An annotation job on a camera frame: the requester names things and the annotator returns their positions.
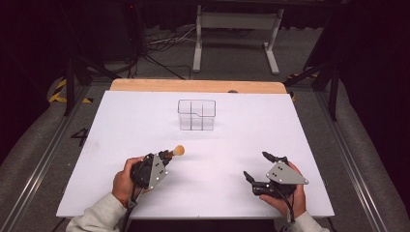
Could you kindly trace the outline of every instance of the person's hand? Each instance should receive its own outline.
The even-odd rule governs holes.
[[[299,169],[291,162],[289,162],[289,166],[297,171],[299,174],[302,175],[302,173],[299,171]],[[287,211],[288,207],[284,200],[282,199],[276,199],[272,196],[262,194],[259,196],[259,198],[269,205],[275,207],[277,210],[280,211],[280,214],[284,217],[287,218]],[[307,210],[307,201],[306,201],[306,196],[304,192],[304,185],[297,185],[296,190],[293,193],[293,196],[289,196],[287,199],[289,203],[292,205],[293,201],[293,213],[295,218],[303,214]]]
[[[128,206],[133,187],[133,182],[130,178],[131,168],[134,164],[142,161],[143,159],[144,157],[127,159],[124,170],[119,171],[117,175],[115,175],[112,194],[126,208]]]

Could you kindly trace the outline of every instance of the transparent container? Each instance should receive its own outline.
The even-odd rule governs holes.
[[[181,131],[213,131],[216,102],[213,100],[179,100]]]

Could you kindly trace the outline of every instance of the white table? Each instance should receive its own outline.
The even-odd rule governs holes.
[[[148,91],[163,91],[166,83],[170,86],[178,83],[175,88],[181,88],[179,84],[185,82],[136,80],[132,84],[140,88],[144,83],[152,86]],[[198,84],[206,89],[210,83],[214,88],[218,85],[235,88],[235,83],[229,84],[232,82],[205,81],[204,84],[199,81],[186,85]],[[241,82],[236,89],[241,89],[241,85],[258,84],[264,85],[262,82]],[[311,215],[319,218],[334,215],[293,103],[280,88],[280,94],[112,89],[115,88],[104,94],[57,217],[82,215],[85,208],[110,192],[113,177],[123,168],[127,158],[172,150],[178,144],[185,146],[186,153],[166,167],[168,175],[156,189],[140,198],[131,218],[280,217],[277,210],[252,194],[251,185],[243,174],[246,170],[256,181],[268,181],[265,174],[273,164],[262,156],[263,151],[287,156],[309,180],[305,192]],[[216,101],[214,130],[179,130],[177,106],[180,99]]]

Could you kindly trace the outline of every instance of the sweater sleeve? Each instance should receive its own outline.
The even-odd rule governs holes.
[[[314,220],[308,211],[295,218],[295,223],[289,227],[292,232],[329,232]]]
[[[112,193],[107,194],[92,207],[84,211],[84,216],[74,217],[66,231],[93,231],[93,232],[118,232],[118,221],[127,209],[115,198]]]

